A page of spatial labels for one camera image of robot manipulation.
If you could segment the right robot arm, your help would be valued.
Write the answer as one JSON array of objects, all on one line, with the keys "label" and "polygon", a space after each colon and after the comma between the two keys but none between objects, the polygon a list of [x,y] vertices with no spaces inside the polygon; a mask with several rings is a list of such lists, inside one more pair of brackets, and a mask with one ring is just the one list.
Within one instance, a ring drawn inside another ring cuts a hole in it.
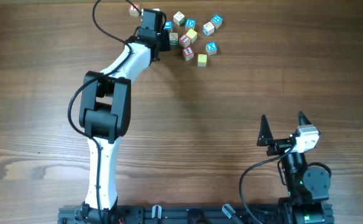
[{"label": "right robot arm", "polygon": [[288,197],[279,200],[287,223],[334,223],[329,199],[331,169],[320,162],[308,163],[305,153],[314,149],[320,131],[302,113],[289,137],[274,139],[266,115],[262,115],[258,146],[267,146],[268,156],[278,156],[277,168]]}]

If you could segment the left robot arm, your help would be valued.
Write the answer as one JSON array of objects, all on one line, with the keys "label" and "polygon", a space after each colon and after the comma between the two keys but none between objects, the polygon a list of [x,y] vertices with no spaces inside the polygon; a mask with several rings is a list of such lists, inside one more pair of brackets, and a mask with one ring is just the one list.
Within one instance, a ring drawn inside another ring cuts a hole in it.
[{"label": "left robot arm", "polygon": [[159,52],[170,50],[166,14],[146,9],[142,24],[127,40],[120,56],[101,72],[86,73],[79,124],[90,148],[90,184],[76,222],[117,223],[116,162],[131,120],[131,85]]}]

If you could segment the yellow S letter block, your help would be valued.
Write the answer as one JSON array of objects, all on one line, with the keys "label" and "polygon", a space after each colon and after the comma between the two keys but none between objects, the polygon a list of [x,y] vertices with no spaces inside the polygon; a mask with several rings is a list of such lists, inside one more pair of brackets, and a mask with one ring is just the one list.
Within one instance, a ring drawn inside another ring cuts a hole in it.
[{"label": "yellow S letter block", "polygon": [[197,66],[205,67],[207,65],[208,56],[206,54],[198,54],[197,56]]}]

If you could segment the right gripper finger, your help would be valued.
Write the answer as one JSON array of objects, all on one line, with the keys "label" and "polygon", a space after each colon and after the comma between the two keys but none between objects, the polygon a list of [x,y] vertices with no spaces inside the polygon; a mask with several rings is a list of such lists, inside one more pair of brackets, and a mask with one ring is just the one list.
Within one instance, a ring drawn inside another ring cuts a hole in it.
[{"label": "right gripper finger", "polygon": [[260,131],[257,139],[257,146],[264,147],[270,146],[274,142],[272,132],[268,123],[268,119],[265,114],[261,116]]},{"label": "right gripper finger", "polygon": [[300,126],[312,125],[312,123],[309,121],[309,119],[305,116],[305,114],[302,111],[298,112],[298,123]]}]

